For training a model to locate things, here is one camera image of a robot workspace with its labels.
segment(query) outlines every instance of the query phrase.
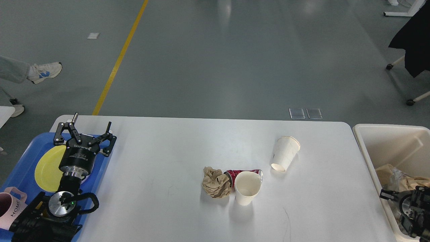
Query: pink mug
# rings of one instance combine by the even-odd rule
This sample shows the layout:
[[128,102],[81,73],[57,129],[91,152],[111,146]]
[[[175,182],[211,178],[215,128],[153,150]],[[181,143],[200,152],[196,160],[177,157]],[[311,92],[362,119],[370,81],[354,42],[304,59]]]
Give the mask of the pink mug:
[[[21,199],[12,196],[10,192],[15,192],[21,196]],[[0,192],[0,228],[9,230],[13,221],[27,207],[25,200],[27,194],[11,186],[7,187],[4,192]]]

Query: beige bin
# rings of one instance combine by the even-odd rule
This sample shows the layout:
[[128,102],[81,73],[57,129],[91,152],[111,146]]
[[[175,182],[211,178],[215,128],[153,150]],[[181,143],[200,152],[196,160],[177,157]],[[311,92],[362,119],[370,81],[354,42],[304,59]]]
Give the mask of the beige bin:
[[[353,131],[378,194],[382,187],[375,168],[388,163],[410,176],[430,177],[429,129],[407,125],[357,124]],[[381,199],[381,202],[396,239],[401,242],[419,241],[419,237],[413,239],[400,231],[387,200]]]

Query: white sneaker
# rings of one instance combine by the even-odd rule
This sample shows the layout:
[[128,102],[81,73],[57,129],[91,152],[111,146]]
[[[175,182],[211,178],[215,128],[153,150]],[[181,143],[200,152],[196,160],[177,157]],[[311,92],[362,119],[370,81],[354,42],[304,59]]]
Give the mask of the white sneaker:
[[12,113],[12,115],[10,116],[11,118],[14,118],[24,112],[24,105],[17,104],[13,105],[13,107],[15,108],[15,112]]
[[63,66],[61,62],[54,62],[43,65],[32,65],[28,71],[27,79],[31,80],[34,84],[39,84],[47,78],[54,78],[60,74]]

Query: red can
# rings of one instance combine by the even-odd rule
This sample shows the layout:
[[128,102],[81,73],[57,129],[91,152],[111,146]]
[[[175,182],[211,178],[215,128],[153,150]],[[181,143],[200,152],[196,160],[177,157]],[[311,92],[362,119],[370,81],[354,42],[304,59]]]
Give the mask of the red can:
[[[241,173],[244,170],[228,170],[225,171],[224,174],[228,176],[228,179],[230,180],[230,186],[234,186],[234,180],[236,179],[237,175]],[[261,181],[263,181],[263,171],[260,169],[257,170],[249,170],[251,172],[257,173],[261,176]]]

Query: blue tray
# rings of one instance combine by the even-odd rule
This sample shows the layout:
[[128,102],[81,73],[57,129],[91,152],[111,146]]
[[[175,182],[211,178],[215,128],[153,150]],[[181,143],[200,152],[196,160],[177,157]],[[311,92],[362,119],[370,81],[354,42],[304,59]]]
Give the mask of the blue tray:
[[[22,157],[19,159],[15,168],[13,168],[11,174],[7,178],[6,182],[1,186],[0,191],[4,191],[9,186],[16,186],[19,190],[27,193],[26,204],[29,204],[40,192],[45,192],[46,195],[53,195],[52,192],[46,192],[41,189],[34,178],[34,170],[39,162],[40,158],[52,147],[55,133],[42,133],[36,136],[25,150]],[[70,134],[62,134],[65,140],[70,139]],[[104,148],[109,145],[108,141],[104,141],[100,147]],[[104,172],[108,167],[110,157],[104,157],[102,154],[98,154],[95,159],[94,168],[88,179],[81,185],[83,192],[92,192],[96,194],[96,191],[103,178]],[[82,209],[89,209],[92,207],[90,199],[79,201],[78,205],[82,206]],[[74,224],[84,225],[87,215],[79,215]],[[80,230],[73,238],[73,242],[77,241],[82,230]],[[13,233],[0,229],[0,242],[11,241]]]

